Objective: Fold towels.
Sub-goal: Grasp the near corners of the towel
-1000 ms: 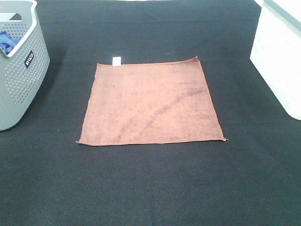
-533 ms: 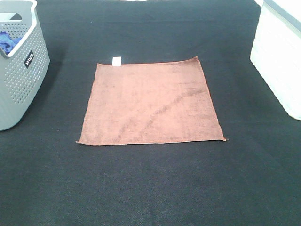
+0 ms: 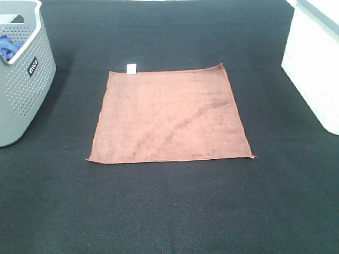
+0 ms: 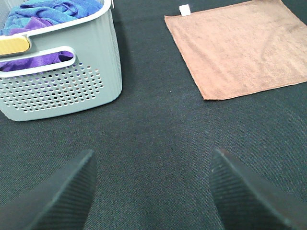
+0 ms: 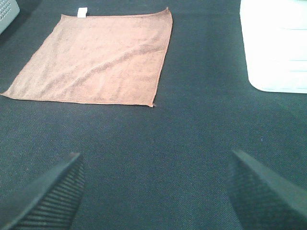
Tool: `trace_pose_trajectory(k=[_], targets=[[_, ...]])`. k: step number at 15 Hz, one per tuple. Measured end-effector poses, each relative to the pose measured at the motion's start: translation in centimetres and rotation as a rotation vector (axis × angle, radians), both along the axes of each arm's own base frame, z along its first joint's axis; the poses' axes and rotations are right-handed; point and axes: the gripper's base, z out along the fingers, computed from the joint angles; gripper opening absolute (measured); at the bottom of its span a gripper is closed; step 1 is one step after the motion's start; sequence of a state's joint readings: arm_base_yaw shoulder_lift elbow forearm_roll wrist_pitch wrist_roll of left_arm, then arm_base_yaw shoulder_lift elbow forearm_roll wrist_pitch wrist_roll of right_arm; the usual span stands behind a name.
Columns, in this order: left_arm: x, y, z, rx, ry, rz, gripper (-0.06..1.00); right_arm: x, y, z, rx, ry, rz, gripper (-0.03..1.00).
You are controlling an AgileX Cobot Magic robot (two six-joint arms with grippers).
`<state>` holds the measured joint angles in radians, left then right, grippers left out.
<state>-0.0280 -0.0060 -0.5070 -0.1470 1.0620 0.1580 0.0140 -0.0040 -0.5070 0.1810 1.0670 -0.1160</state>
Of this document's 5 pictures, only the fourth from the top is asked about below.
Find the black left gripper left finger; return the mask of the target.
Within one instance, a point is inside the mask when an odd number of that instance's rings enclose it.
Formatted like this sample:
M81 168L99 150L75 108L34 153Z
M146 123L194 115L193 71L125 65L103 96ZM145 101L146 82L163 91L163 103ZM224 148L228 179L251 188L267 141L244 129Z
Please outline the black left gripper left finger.
M95 189L95 154L83 150L50 178L1 207L0 228L81 230Z

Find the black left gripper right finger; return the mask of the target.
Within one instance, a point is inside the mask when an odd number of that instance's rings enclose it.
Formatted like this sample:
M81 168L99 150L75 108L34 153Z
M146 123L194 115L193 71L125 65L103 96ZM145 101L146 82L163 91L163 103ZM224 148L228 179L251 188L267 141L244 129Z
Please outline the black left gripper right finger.
M282 191L224 149L211 159L210 190L227 230L305 230L306 202Z

